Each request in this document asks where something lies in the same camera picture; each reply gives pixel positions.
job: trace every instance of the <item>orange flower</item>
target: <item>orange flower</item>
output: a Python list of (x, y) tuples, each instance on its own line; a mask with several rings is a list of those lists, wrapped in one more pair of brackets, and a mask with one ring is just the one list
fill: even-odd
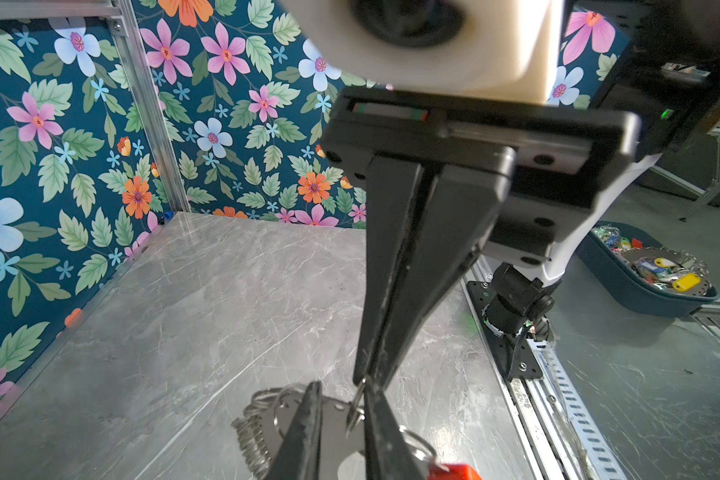
[(123, 137), (117, 142), (117, 151), (124, 157), (130, 155), (130, 139), (128, 137)]
[(213, 7), (208, 0), (160, 0), (159, 4), (169, 17), (175, 17), (178, 10), (181, 24), (187, 27), (197, 26), (195, 13), (203, 22), (208, 22), (213, 14)]
[(326, 182), (326, 176), (323, 174), (315, 176), (315, 172), (309, 172), (306, 177), (298, 179), (298, 194), (304, 195), (304, 201), (315, 202), (321, 204), (323, 200), (330, 197), (328, 190), (331, 185)]
[(245, 215), (243, 212), (235, 213), (235, 209), (231, 206), (225, 206), (224, 211), (217, 208), (213, 211), (213, 214), (215, 216), (230, 216), (231, 218), (248, 218), (248, 215)]
[(142, 183), (141, 177), (134, 177), (125, 182), (123, 203), (126, 205), (125, 211), (128, 215), (141, 218), (150, 212), (152, 192), (149, 189), (150, 186), (146, 182)]

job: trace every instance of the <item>blue tray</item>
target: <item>blue tray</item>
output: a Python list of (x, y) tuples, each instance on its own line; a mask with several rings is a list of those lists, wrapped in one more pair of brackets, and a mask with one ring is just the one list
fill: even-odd
[[(622, 236), (637, 238), (644, 246), (663, 246), (641, 229), (618, 222), (599, 221), (597, 225), (612, 225)], [(576, 249), (590, 272), (597, 277), (608, 293), (624, 308), (647, 315), (678, 317), (685, 316), (707, 303), (720, 298), (717, 289), (710, 287), (707, 296), (691, 297), (678, 293), (657, 290), (646, 283), (631, 268), (622, 263), (595, 234), (589, 232)]]

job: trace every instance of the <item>teal wallpaper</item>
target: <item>teal wallpaper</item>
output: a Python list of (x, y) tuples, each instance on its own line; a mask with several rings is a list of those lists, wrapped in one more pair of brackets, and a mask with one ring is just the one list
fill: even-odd
[(167, 204), (106, 23), (0, 22), (0, 397)]

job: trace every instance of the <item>blue flower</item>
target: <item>blue flower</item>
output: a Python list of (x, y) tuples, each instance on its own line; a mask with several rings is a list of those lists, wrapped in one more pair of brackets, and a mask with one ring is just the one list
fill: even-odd
[(118, 248), (115, 247), (115, 252), (113, 254), (109, 254), (110, 260), (112, 260), (112, 266), (115, 266), (122, 262), (122, 260), (120, 259), (121, 256), (123, 256), (123, 252), (119, 252)]
[(132, 147), (134, 148), (134, 155), (138, 154), (139, 157), (144, 155), (144, 146), (141, 144), (141, 140), (136, 140)]
[(26, 46), (27, 50), (34, 53), (34, 47), (32, 45), (38, 44), (38, 41), (29, 36), (29, 29), (27, 28), (27, 25), (21, 25), (21, 32), (14, 28), (13, 33), (19, 37), (19, 41), (16, 42), (19, 47)]
[(280, 130), (277, 129), (277, 124), (274, 122), (272, 122), (272, 123), (267, 122), (266, 132), (273, 137), (276, 135), (280, 135)]
[(331, 102), (329, 101), (330, 99), (331, 99), (331, 97), (328, 95), (323, 97), (322, 95), (317, 94), (317, 105), (315, 105), (315, 110), (317, 110), (319, 108), (320, 110), (322, 110), (323, 113), (325, 113), (327, 108), (330, 108), (333, 106), (331, 104)]
[(115, 168), (115, 165), (120, 165), (120, 161), (118, 160), (120, 156), (110, 150), (110, 157), (106, 159), (106, 161), (110, 162), (110, 165), (112, 165), (112, 168)]
[(21, 260), (19, 256), (12, 256), (8, 261), (5, 260), (5, 255), (3, 255), (2, 252), (0, 252), (0, 282), (3, 281), (5, 278), (5, 273), (8, 272), (11, 275), (16, 275), (19, 273), (16, 268), (12, 267), (11, 265), (15, 264)]
[(195, 142), (197, 140), (198, 135), (195, 133), (195, 131), (192, 128), (188, 128), (186, 131), (181, 132), (184, 134), (184, 140)]
[(219, 161), (213, 157), (211, 152), (208, 152), (208, 155), (203, 155), (202, 157), (206, 159), (206, 165), (209, 165), (211, 168), (216, 168), (219, 164)]
[(286, 55), (284, 52), (286, 51), (286, 47), (282, 46), (278, 50), (277, 47), (272, 47), (272, 50), (275, 52), (272, 54), (272, 58), (277, 58), (277, 61), (282, 64), (283, 60), (288, 60), (288, 55)]
[(72, 270), (74, 270), (74, 266), (70, 265), (70, 262), (68, 260), (64, 261), (64, 266), (57, 266), (56, 271), (61, 272), (61, 275), (59, 275), (59, 280), (64, 280), (65, 277), (72, 278), (72, 274), (70, 274)]
[(69, 165), (72, 165), (72, 155), (77, 153), (75, 150), (70, 149), (68, 141), (64, 142), (64, 148), (54, 147), (54, 151), (58, 154), (59, 163), (64, 163), (66, 161)]
[(226, 114), (226, 112), (230, 111), (228, 108), (224, 108), (224, 105), (219, 104), (219, 107), (214, 110), (217, 115), (219, 115), (220, 118), (229, 117), (229, 115)]
[(163, 72), (155, 72), (155, 69), (152, 69), (152, 82), (155, 82), (158, 87), (162, 87), (163, 84), (166, 82), (165, 77), (163, 76)]
[(188, 93), (190, 92), (190, 90), (188, 88), (184, 88), (181, 82), (176, 82), (176, 86), (178, 88), (174, 88), (173, 93), (179, 96), (179, 100), (189, 100), (190, 96), (188, 95)]

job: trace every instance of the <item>gray marble tabletop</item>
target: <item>gray marble tabletop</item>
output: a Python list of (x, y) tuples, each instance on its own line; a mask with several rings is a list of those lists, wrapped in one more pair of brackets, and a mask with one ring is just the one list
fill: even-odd
[[(178, 214), (0, 421), (0, 480), (250, 478), (230, 423), (292, 382), (349, 400), (364, 293), (362, 231)], [(444, 461), (531, 477), (460, 289), (388, 398)]]

